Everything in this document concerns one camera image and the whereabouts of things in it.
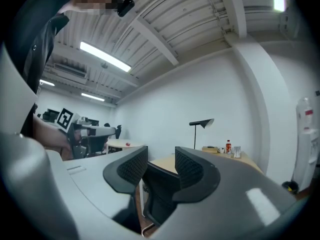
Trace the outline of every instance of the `white column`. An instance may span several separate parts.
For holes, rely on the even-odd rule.
[[[225,36],[244,67],[256,99],[261,127],[258,166],[278,184],[290,181],[297,154],[296,106],[279,69],[250,35]]]

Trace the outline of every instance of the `floor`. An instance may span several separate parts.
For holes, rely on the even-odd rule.
[[[143,217],[142,212],[141,212],[141,205],[140,205],[140,190],[139,190],[139,185],[135,189],[135,202],[136,202],[136,209],[138,212],[138,217],[139,217],[139,222],[141,226],[141,230],[144,229],[145,227],[149,226],[152,224],[152,221]],[[148,238],[150,237],[156,230],[158,229],[157,226],[154,226],[153,228],[150,228],[148,231],[144,233],[144,235]]]

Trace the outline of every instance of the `white mug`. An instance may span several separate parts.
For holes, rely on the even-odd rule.
[[[224,146],[218,147],[218,151],[219,153],[223,154],[225,152],[225,147]]]

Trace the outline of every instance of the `lamp pole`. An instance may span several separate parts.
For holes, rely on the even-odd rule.
[[[196,133],[197,133],[197,126],[194,126],[194,145],[193,145],[193,149],[196,149]]]

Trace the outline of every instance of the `red label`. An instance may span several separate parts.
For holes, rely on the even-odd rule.
[[[312,109],[305,111],[305,115],[312,115],[314,113],[314,111]]]

